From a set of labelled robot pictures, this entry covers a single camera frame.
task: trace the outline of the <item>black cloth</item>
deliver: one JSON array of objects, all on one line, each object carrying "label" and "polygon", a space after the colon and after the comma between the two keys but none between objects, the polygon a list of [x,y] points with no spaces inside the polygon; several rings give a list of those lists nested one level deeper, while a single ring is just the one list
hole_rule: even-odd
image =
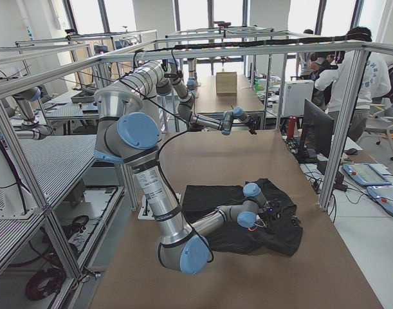
[{"label": "black cloth", "polygon": [[[222,227],[206,238],[214,251],[247,254],[261,247],[292,256],[302,239],[302,227],[296,218],[297,206],[289,196],[279,190],[268,179],[261,178],[255,182],[266,199],[274,205],[271,231],[257,227],[254,231],[241,227],[236,222],[226,222]],[[188,185],[183,198],[182,208],[189,222],[212,212],[220,205],[238,205],[244,201],[242,187]]]}]

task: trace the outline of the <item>red can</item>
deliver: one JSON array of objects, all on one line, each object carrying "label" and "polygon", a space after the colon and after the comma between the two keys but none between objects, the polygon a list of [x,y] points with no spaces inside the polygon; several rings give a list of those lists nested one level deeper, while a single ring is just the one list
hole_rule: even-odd
[{"label": "red can", "polygon": [[296,117],[289,117],[288,138],[293,138],[293,132],[295,132],[296,124],[297,124],[297,118]]}]

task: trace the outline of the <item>chair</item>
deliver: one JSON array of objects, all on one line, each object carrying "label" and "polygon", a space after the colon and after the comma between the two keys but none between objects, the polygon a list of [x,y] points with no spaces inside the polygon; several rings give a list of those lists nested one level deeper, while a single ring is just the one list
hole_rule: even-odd
[{"label": "chair", "polygon": [[365,137],[377,137],[378,141],[376,145],[381,143],[381,135],[386,134],[388,137],[388,142],[390,145],[390,149],[392,150],[392,156],[390,159],[393,161],[393,141],[392,141],[392,133],[393,133],[393,103],[392,105],[385,109],[384,111],[379,111],[374,114],[374,118],[368,118],[366,123],[365,132],[367,135],[362,135],[361,138],[358,140],[358,144],[365,138]]}]

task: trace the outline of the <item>cardboard box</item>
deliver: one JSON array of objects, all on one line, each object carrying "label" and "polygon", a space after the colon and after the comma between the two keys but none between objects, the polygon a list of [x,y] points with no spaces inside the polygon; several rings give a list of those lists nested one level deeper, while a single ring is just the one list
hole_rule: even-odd
[{"label": "cardboard box", "polygon": [[237,74],[236,72],[217,72],[216,73],[216,94],[217,95],[236,95],[237,93]]}]

